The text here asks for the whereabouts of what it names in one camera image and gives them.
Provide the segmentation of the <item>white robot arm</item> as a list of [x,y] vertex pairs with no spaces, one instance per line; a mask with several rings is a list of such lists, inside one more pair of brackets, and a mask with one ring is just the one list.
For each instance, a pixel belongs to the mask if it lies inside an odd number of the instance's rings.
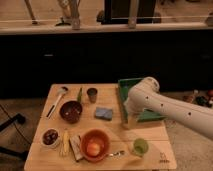
[[163,96],[159,82],[145,77],[128,91],[124,106],[128,114],[150,109],[213,140],[213,109]]

